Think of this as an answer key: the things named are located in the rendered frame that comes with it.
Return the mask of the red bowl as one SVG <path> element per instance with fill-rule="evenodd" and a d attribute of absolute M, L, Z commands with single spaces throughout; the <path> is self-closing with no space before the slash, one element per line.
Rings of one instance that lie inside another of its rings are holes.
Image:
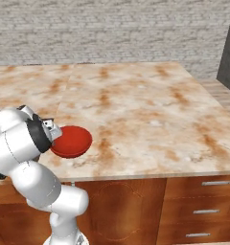
<path fill-rule="evenodd" d="M 92 145 L 92 135 L 83 127 L 66 125 L 61 131 L 62 135 L 54 140 L 51 147 L 51 150 L 61 158 L 80 157 Z"/>

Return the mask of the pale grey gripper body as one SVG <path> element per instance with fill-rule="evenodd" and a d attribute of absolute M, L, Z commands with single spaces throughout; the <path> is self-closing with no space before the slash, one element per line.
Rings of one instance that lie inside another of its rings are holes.
<path fill-rule="evenodd" d="M 54 141 L 62 135 L 60 127 L 54 123 L 53 119 L 45 119 L 43 121 L 43 129 L 50 142 Z"/>

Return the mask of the brown wooden drawer front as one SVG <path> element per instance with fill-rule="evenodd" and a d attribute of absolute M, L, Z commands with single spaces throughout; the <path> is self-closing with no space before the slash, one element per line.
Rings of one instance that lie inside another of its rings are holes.
<path fill-rule="evenodd" d="M 193 214 L 195 210 L 211 209 L 219 209 L 220 212 Z M 167 199 L 163 204 L 161 221 L 164 224 L 230 221 L 230 196 Z"/>
<path fill-rule="evenodd" d="M 230 175 L 168 178 L 165 198 L 230 196 L 230 185 L 202 186 L 201 183 L 206 181 L 230 181 Z"/>
<path fill-rule="evenodd" d="M 186 234 L 210 233 L 205 237 L 186 237 Z M 230 241 L 230 221 L 162 224 L 156 245 L 194 244 Z"/>

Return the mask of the brown wooden cupboard door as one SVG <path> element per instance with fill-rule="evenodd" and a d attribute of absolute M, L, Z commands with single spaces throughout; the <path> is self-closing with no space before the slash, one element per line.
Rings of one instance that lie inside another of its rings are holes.
<path fill-rule="evenodd" d="M 77 182 L 89 195 L 77 218 L 90 245 L 156 245 L 165 179 Z"/>
<path fill-rule="evenodd" d="M 42 245 L 50 236 L 48 212 L 29 207 L 12 186 L 0 186 L 0 245 Z"/>

